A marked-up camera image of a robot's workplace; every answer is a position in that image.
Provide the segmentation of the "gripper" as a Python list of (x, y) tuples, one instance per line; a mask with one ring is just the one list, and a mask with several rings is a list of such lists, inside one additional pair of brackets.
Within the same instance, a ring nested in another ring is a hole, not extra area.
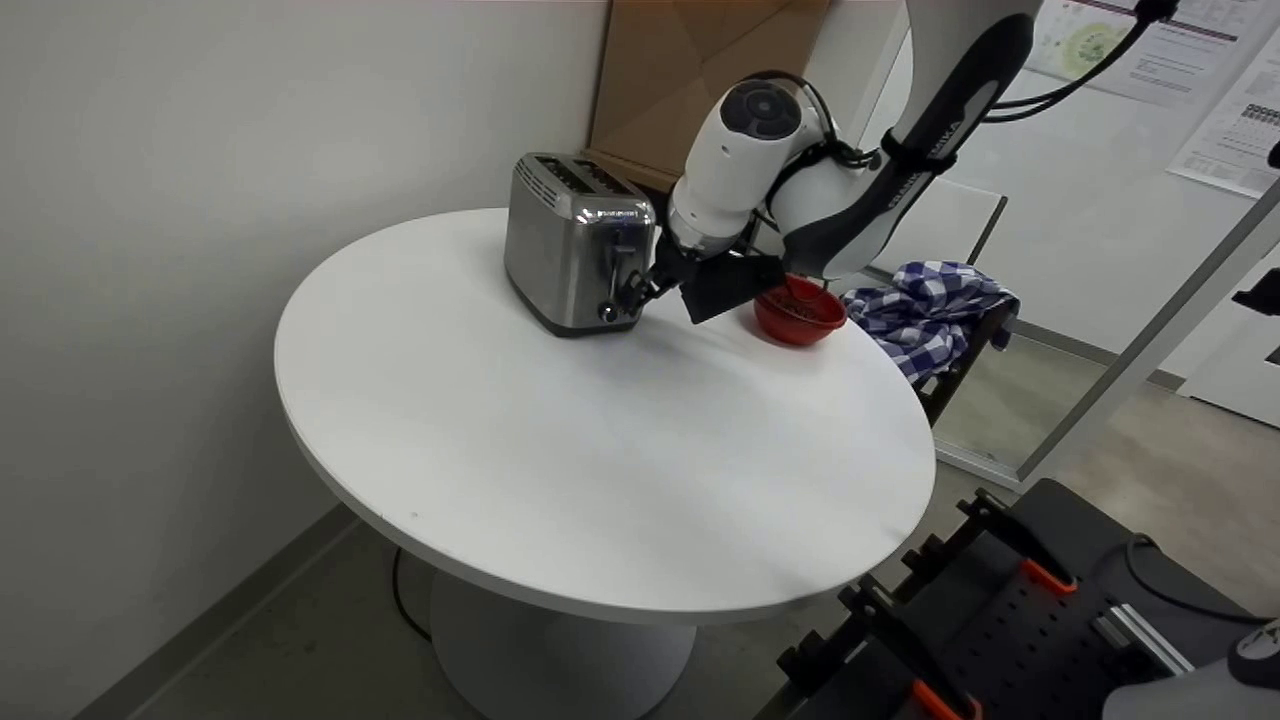
[(622, 314), (640, 316), (650, 301), (671, 291), (689, 295), (703, 264), (703, 256), (684, 247), (672, 234), (662, 233), (654, 246), (652, 268), (632, 272), (627, 288), (621, 290)]

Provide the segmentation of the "toaster lever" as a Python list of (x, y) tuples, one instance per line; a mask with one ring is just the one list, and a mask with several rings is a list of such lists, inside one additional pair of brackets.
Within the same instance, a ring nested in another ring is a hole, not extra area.
[(616, 243), (609, 251), (611, 260), (611, 295), (609, 300), (613, 305), (622, 307), (627, 302), (630, 293), (628, 282), (634, 273), (643, 273), (645, 269), (646, 255), (643, 247)]

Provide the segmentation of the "silver toaster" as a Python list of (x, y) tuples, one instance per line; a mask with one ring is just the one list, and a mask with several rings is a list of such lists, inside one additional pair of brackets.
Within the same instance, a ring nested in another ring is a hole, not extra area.
[(627, 332), (640, 316), (620, 310), (603, 323), (611, 302), (609, 251), (640, 246), (652, 263), (657, 215), (649, 197), (593, 160), (527, 152), (515, 164), (503, 263), (508, 281), (532, 316), (552, 334), (573, 338)]

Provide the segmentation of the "red bowl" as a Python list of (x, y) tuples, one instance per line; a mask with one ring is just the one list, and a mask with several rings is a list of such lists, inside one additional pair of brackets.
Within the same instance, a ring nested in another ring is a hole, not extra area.
[(794, 347), (817, 345), (849, 320), (841, 299), (795, 274), (754, 299), (753, 311), (765, 337)]

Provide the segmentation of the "cardboard sheet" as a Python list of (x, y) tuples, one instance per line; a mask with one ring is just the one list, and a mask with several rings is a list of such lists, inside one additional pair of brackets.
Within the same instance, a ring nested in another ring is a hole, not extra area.
[(612, 0), (585, 154), (668, 191), (707, 114), (758, 70), (800, 76), (829, 0)]

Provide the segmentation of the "blue checkered cloth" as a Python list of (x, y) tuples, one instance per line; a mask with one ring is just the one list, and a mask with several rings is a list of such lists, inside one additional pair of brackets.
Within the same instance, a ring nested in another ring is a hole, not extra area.
[(991, 342), (1004, 351), (1021, 300), (973, 265), (929, 260), (902, 264), (886, 286), (854, 290), (844, 306), (915, 384), (952, 370), (975, 343), (979, 324), (1000, 309), (1009, 315)]

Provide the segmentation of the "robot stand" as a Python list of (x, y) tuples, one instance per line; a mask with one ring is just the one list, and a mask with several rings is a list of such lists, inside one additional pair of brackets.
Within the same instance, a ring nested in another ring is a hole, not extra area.
[[(1030, 582), (1021, 559), (963, 512), (951, 536), (909, 550), (906, 577), (884, 585), (986, 720), (1103, 720), (1112, 692), (1213, 664), (1253, 628), (1196, 607), (1276, 619), (1247, 612), (1056, 480), (1006, 505), (1076, 574), (1076, 593)], [(753, 720), (931, 720), (913, 703), (910, 671), (859, 641), (850, 618), (780, 656), (785, 684)]]

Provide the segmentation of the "glass partition metal frame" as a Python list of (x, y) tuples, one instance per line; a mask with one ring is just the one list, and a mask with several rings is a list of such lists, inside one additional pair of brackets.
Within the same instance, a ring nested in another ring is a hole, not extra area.
[(1019, 468), (983, 459), (943, 439), (934, 441), (937, 460), (1019, 495), (1038, 480), (1055, 477), (1279, 245), (1280, 179), (1276, 179)]

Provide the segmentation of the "wall poster with round chart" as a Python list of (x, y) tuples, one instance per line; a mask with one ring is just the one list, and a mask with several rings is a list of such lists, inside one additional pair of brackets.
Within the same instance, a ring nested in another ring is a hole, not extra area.
[[(1138, 0), (1044, 0), (1025, 68), (1074, 81), (1094, 69), (1137, 22)], [(1242, 36), (1263, 0), (1179, 0), (1170, 20), (1153, 23), (1089, 87), (1140, 102), (1175, 108), (1194, 102)]]

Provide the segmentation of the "wall poster with table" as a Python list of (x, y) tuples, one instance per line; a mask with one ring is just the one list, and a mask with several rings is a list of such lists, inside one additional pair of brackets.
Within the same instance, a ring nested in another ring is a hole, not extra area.
[(1280, 178), (1280, 35), (1263, 46), (1175, 154), (1166, 172), (1248, 199)]

